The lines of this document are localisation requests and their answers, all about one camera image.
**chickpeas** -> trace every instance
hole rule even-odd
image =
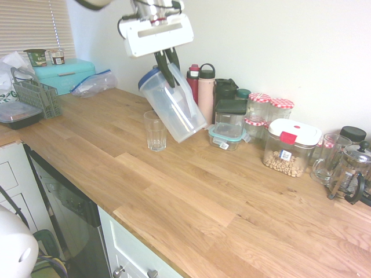
[[[301,177],[301,175],[303,175],[301,163],[301,159],[293,155],[290,160],[281,159],[277,151],[266,153],[263,159],[263,164],[267,167],[291,177]]]

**drinking glass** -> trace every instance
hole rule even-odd
[[[144,113],[148,148],[159,152],[166,148],[166,127],[154,110]]]
[[[320,184],[328,185],[344,148],[351,144],[352,141],[347,137],[335,133],[325,134],[322,140],[320,157],[312,167],[311,178]]]

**dishwasher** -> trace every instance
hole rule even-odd
[[[82,278],[110,278],[97,204],[29,146],[24,147],[49,215],[53,215],[53,226],[60,231],[58,241],[67,249],[66,259]]]

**dish rack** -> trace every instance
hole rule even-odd
[[[34,80],[17,81],[14,72],[31,76]],[[62,115],[62,108],[57,98],[57,89],[40,83],[36,75],[17,68],[11,69],[14,78],[14,88],[21,102],[41,108],[45,119]]]

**white wall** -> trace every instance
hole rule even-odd
[[[112,69],[137,92],[155,64],[128,58],[117,21],[129,0],[93,12],[67,0],[79,58]],[[324,133],[353,125],[371,136],[371,1],[184,0],[195,39],[177,48],[182,72],[212,63],[217,78],[295,103],[291,119]]]

